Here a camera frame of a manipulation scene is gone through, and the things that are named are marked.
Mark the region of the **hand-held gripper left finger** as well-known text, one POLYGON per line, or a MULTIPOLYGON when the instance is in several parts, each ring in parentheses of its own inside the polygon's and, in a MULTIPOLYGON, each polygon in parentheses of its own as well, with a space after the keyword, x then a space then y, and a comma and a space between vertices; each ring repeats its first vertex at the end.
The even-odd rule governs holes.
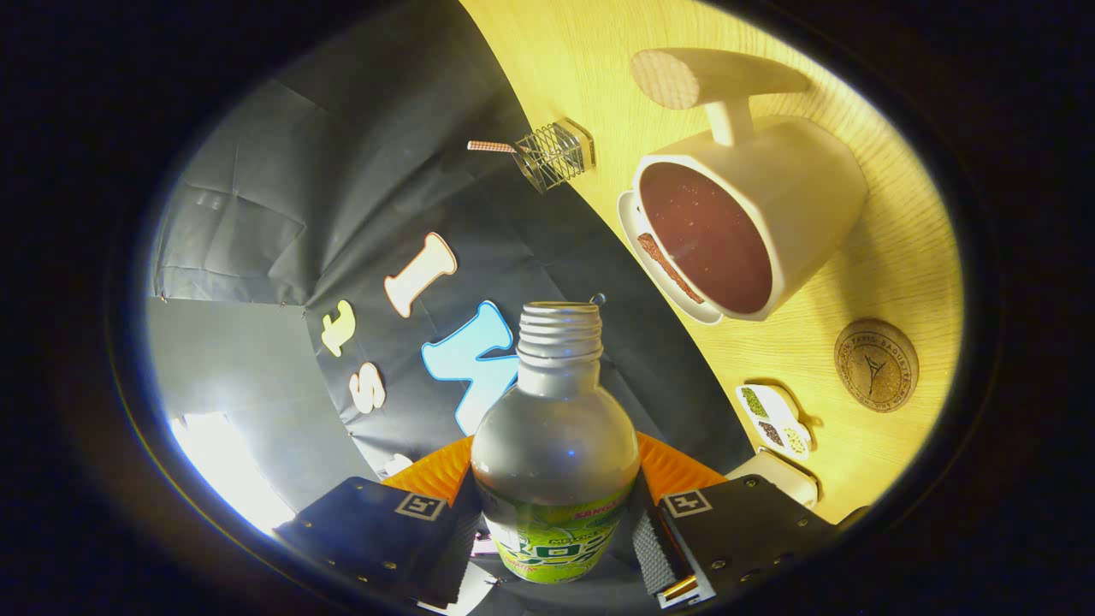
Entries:
POLYGON ((472 442, 454 441, 381 483, 347 478, 274 533, 394 598, 457 603, 482 518, 472 442))

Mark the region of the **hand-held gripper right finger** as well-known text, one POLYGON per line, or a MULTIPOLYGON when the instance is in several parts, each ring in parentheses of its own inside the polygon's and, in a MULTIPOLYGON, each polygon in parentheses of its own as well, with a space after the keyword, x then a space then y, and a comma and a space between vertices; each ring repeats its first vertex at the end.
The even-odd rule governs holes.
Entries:
POLYGON ((866 515, 862 505, 825 521, 758 465, 726 478, 656 438, 637 440, 632 545, 642 583, 664 611, 738 598, 832 547, 866 515))

